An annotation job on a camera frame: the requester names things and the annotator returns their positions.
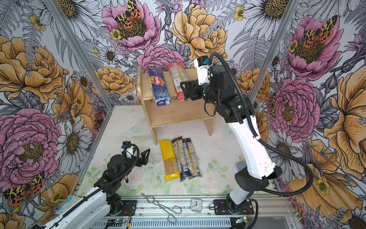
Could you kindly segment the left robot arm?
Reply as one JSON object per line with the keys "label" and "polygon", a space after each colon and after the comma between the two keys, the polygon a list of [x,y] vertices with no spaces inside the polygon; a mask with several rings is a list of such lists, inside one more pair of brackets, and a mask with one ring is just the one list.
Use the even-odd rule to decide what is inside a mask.
{"label": "left robot arm", "polygon": [[123,210],[121,196],[117,190],[121,182],[128,182],[127,176],[135,167],[148,163],[150,149],[140,152],[135,144],[125,145],[120,154],[111,157],[107,169],[93,188],[63,214],[43,226],[33,229],[89,229],[107,215],[117,215]]}

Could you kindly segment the red spaghetti bag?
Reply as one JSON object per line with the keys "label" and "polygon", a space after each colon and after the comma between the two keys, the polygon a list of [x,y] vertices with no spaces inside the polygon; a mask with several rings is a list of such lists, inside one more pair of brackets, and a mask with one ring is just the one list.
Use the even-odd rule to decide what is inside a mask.
{"label": "red spaghetti bag", "polygon": [[188,81],[188,77],[185,73],[185,68],[181,63],[172,63],[167,65],[174,83],[174,88],[177,93],[179,101],[186,101],[184,90],[181,87],[181,82]]}

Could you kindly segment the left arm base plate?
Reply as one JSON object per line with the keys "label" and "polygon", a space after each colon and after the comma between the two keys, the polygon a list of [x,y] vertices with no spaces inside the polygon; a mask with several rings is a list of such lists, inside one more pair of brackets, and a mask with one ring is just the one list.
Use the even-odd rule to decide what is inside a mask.
{"label": "left arm base plate", "polygon": [[137,200],[120,200],[111,205],[107,216],[134,216],[137,206]]}

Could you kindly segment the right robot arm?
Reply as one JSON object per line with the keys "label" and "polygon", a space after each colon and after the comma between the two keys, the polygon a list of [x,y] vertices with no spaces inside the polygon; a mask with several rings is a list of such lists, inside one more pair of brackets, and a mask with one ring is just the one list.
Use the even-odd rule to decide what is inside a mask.
{"label": "right robot arm", "polygon": [[237,185],[226,201],[229,211],[237,214],[254,192],[264,191],[282,170],[260,142],[252,103],[241,92],[232,72],[222,65],[202,65],[196,71],[197,80],[181,83],[184,96],[191,100],[203,99],[215,106],[215,112],[234,132],[246,160],[246,166],[235,175]]}

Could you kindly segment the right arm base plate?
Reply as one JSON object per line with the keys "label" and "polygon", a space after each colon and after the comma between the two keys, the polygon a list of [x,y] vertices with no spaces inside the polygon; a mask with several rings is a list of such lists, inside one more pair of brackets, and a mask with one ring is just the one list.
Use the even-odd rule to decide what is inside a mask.
{"label": "right arm base plate", "polygon": [[214,199],[213,209],[215,215],[254,215],[253,204],[249,200],[236,205],[226,199]]}

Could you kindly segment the blue Barilla spaghetti box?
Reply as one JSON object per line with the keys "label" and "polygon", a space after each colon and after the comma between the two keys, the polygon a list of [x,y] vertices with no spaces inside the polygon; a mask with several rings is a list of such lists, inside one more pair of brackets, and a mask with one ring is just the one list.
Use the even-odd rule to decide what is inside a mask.
{"label": "blue Barilla spaghetti box", "polygon": [[148,76],[151,85],[152,94],[157,107],[171,104],[170,94],[166,85],[162,68],[148,68]]}

